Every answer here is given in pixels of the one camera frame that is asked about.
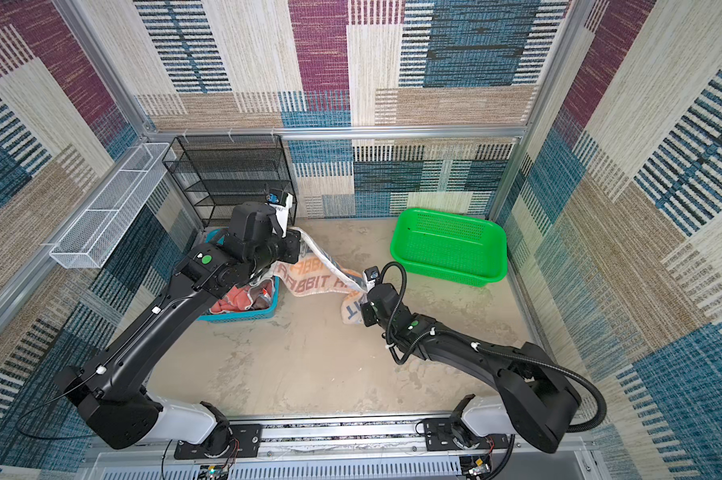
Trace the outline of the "multicolour rabbit towel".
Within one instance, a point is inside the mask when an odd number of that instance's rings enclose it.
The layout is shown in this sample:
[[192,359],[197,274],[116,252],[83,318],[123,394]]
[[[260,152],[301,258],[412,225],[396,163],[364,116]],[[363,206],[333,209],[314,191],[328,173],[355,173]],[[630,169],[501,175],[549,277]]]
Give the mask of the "multicolour rabbit towel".
[[362,273],[342,267],[303,229],[300,233],[298,261],[274,262],[266,276],[275,276],[295,297],[318,294],[343,294],[341,319],[344,324],[362,324],[361,304],[367,300],[369,287]]

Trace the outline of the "teal plastic basket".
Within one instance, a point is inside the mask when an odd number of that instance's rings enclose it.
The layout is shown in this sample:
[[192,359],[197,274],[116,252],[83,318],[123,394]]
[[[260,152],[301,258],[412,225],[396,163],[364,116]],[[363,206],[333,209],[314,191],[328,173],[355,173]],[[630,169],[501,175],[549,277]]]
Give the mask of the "teal plastic basket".
[[229,323],[270,319],[278,306],[280,280],[267,278],[254,286],[233,288],[198,321]]

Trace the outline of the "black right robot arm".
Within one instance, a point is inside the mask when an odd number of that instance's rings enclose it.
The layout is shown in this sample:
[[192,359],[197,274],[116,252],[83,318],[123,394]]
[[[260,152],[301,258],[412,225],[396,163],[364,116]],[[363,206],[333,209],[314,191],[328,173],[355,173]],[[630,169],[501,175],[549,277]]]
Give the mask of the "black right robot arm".
[[537,345],[520,348],[482,342],[433,317],[412,313],[389,283],[374,287],[360,306],[364,325],[379,326],[386,347],[402,362],[411,357],[446,364],[499,393],[515,433],[545,453],[557,450],[581,406],[575,374],[552,363]]

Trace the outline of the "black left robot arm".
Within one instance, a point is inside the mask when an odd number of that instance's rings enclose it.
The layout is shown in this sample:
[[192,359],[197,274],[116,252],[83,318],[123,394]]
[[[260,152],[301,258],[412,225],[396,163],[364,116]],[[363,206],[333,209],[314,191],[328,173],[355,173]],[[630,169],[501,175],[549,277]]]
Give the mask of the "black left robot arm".
[[259,279],[277,261],[295,263],[301,234],[289,208],[274,201],[233,209],[229,226],[193,247],[159,296],[107,348],[55,377],[61,393],[111,448],[173,440],[218,458],[232,448],[227,418],[208,402],[187,404],[152,395],[144,385],[181,335],[233,288]]

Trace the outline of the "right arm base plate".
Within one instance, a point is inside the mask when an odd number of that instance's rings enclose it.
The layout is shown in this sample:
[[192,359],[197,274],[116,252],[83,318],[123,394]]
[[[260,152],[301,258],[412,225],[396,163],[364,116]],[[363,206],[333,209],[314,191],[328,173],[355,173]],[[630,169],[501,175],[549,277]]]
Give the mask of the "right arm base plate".
[[478,437],[460,421],[446,417],[431,417],[419,420],[414,427],[428,451],[490,450],[505,449],[509,446],[508,435],[489,435]]

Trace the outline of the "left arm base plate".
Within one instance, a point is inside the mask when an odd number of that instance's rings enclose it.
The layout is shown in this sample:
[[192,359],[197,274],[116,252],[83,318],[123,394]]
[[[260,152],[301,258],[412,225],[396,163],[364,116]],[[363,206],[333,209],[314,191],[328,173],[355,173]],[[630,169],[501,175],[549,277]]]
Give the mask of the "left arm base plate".
[[175,447],[175,460],[219,461],[254,458],[259,453],[262,424],[230,424],[216,428],[201,444],[180,441]]

